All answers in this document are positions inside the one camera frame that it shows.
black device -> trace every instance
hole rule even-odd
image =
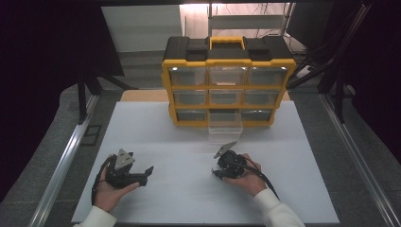
[[[263,174],[257,168],[256,164],[252,160],[247,159],[244,156],[236,154],[234,151],[230,150],[230,148],[232,148],[235,144],[236,141],[223,145],[220,148],[218,153],[215,155],[215,159],[218,158],[218,166],[220,167],[220,170],[212,169],[213,174],[215,174],[220,179],[222,179],[223,177],[240,178],[244,174],[245,169],[250,170],[268,185],[268,187],[271,189],[271,191],[273,191],[274,195],[278,199],[273,185],[265,176],[265,174]],[[247,165],[247,160],[253,164],[253,167]]]
[[[140,186],[146,186],[148,183],[148,176],[153,172],[153,166],[145,170],[144,173],[130,173],[132,164],[135,159],[132,157],[133,153],[127,153],[121,149],[118,155],[111,155],[106,159],[96,176],[95,183],[92,187],[92,204],[95,202],[97,186],[99,184],[100,176],[106,165],[109,165],[106,171],[106,181],[114,188],[124,188],[132,183],[139,183]]]

white sleeve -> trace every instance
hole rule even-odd
[[[116,221],[117,219],[106,211],[92,206],[91,212],[89,212],[86,219],[82,223],[74,225],[74,227],[113,227]]]
[[[254,196],[258,204],[263,222],[269,227],[299,227],[305,226],[295,212],[286,204],[280,202],[271,189],[265,189]]]

metal rail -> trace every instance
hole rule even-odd
[[[28,226],[37,227],[44,226],[47,217],[50,214],[51,208],[59,195],[62,183],[64,182],[65,176],[68,173],[68,169],[70,168],[71,163],[73,162],[74,156],[79,146],[79,142],[82,139],[83,134],[88,127],[88,124],[92,118],[93,111],[95,105],[97,103],[98,96],[91,96],[89,98],[87,104],[87,112],[86,119],[82,124],[77,125],[74,129],[74,132],[70,138],[70,141],[67,144],[67,147],[60,158],[59,164],[56,167],[56,170],[53,173],[53,176],[50,179],[47,188],[44,191],[44,195],[42,196],[38,206],[36,207],[36,211],[32,216],[32,219]]]
[[[347,130],[346,126],[340,123],[339,119],[336,117],[336,114],[334,112],[334,105],[330,100],[330,96],[328,94],[323,94],[321,95],[321,99],[323,101],[325,109],[329,113],[330,118],[336,127],[336,130],[339,132],[342,142],[347,147],[351,159],[357,167],[357,170],[362,177],[362,180],[365,182],[369,192],[371,193],[381,216],[386,221],[387,226],[400,227],[401,224],[399,218],[395,214],[392,208],[392,204],[390,203],[383,189],[377,182],[374,174],[372,173],[372,170],[368,167],[368,164],[364,160],[350,132]]]

gray carpet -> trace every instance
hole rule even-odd
[[[125,53],[120,57],[126,76],[118,79],[140,88],[162,87],[160,53]],[[108,90],[99,97],[94,118],[89,124],[90,135],[83,138],[78,148],[45,226],[72,226],[71,217],[107,130],[115,102],[123,92],[108,81],[101,80],[101,84]],[[324,226],[386,226],[348,151],[334,130],[315,86],[316,83],[311,80],[290,91],[290,97],[295,101],[341,222],[340,225]],[[400,214],[401,166],[357,115],[350,99],[344,100],[344,119],[394,210]],[[77,122],[77,89],[74,86],[61,95],[59,111],[47,135],[18,182],[0,204],[2,226],[27,226]]]

white paper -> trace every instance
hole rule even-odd
[[[120,148],[133,152],[131,173],[154,166],[148,184],[124,197],[112,214],[121,223],[262,224],[253,198],[211,173],[220,145],[207,128],[177,127],[166,102],[118,102],[73,222],[91,209],[91,187],[101,164]],[[271,127],[244,128],[236,153],[261,164],[280,200],[304,223],[339,223],[295,105],[283,101]]]

